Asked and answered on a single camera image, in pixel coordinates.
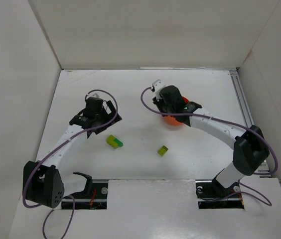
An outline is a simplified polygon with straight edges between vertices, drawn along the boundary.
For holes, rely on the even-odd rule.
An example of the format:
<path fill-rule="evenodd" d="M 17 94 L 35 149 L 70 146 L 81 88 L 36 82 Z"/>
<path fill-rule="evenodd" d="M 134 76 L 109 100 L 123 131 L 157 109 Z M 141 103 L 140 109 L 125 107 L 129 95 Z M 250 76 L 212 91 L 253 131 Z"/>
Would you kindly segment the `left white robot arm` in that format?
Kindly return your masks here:
<path fill-rule="evenodd" d="M 76 147 L 91 134 L 99 134 L 122 120 L 116 99 L 104 101 L 86 97 L 85 108 L 76 114 L 59 141 L 48 154 L 36 162 L 28 161 L 23 168 L 22 202 L 27 208 L 56 208 L 64 197 L 89 196 L 93 190 L 90 175 L 64 169 L 73 158 Z"/>

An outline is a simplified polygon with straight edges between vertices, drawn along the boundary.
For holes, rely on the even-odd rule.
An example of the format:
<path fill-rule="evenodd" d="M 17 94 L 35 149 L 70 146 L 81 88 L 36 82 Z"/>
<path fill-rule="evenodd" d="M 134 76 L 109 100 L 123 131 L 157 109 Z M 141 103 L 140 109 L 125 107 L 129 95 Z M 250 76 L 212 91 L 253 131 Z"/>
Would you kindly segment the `orange divided round container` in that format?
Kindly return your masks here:
<path fill-rule="evenodd" d="M 179 114 L 183 113 L 186 104 L 189 103 L 189 100 L 186 97 L 177 98 L 175 101 L 167 103 L 164 106 L 164 110 L 169 114 Z M 183 122 L 178 121 L 175 116 L 164 116 L 164 120 L 172 126 L 181 126 L 184 125 Z"/>

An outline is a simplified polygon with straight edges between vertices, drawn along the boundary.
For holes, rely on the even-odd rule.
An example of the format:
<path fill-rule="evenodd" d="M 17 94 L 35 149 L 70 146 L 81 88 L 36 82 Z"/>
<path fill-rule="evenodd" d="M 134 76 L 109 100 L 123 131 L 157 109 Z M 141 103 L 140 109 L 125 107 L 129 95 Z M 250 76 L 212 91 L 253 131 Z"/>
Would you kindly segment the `lime green lego stack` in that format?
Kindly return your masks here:
<path fill-rule="evenodd" d="M 109 135 L 106 139 L 106 142 L 109 146 L 111 146 L 114 149 L 117 149 L 119 147 L 118 143 L 115 141 L 115 137 L 113 135 Z"/>

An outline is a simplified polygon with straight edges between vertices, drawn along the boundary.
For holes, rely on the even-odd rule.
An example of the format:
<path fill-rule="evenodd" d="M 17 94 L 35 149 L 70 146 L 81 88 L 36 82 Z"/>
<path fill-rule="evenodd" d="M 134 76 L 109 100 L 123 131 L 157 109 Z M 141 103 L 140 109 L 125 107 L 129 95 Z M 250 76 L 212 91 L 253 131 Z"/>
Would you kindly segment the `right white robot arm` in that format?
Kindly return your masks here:
<path fill-rule="evenodd" d="M 233 150 L 232 162 L 212 180 L 211 187 L 219 196 L 229 193 L 238 180 L 251 176 L 268 158 L 270 151 L 260 137 L 260 128 L 243 128 L 216 121 L 200 104 L 186 101 L 174 85 L 157 81 L 152 84 L 153 103 L 165 117 L 173 118 L 189 127 L 202 130 L 221 140 Z"/>

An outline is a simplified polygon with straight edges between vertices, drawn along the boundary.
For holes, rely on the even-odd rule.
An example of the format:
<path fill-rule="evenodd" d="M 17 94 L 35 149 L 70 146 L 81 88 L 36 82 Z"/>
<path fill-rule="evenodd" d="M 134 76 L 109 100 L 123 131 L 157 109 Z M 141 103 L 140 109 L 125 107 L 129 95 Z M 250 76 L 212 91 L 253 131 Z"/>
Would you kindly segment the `lime square lego brick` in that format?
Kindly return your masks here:
<path fill-rule="evenodd" d="M 168 152 L 168 147 L 163 145 L 161 148 L 158 149 L 157 153 L 159 156 L 163 157 Z"/>

